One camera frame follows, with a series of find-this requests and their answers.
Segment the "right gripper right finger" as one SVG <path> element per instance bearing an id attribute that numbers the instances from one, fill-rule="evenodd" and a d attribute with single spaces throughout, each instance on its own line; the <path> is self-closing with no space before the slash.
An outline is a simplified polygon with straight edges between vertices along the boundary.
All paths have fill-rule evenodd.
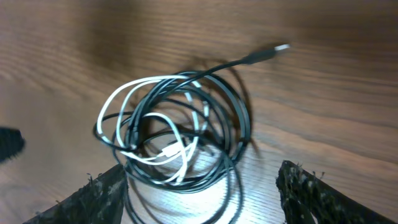
<path id="1" fill-rule="evenodd" d="M 282 162 L 276 186 L 287 224 L 393 224 L 291 161 Z"/>

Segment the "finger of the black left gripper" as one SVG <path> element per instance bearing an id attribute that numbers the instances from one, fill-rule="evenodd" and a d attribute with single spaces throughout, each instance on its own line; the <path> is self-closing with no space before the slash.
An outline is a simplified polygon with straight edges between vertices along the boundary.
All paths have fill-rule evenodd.
<path id="1" fill-rule="evenodd" d="M 19 129 L 1 127 L 1 162 L 15 159 L 24 146 L 25 139 Z"/>

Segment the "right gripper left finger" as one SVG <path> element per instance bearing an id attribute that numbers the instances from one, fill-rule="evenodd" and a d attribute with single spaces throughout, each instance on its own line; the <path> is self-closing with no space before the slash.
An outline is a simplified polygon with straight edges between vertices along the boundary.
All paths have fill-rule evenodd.
<path id="1" fill-rule="evenodd" d="M 120 224 L 126 194 L 127 178 L 119 164 L 24 224 Z"/>

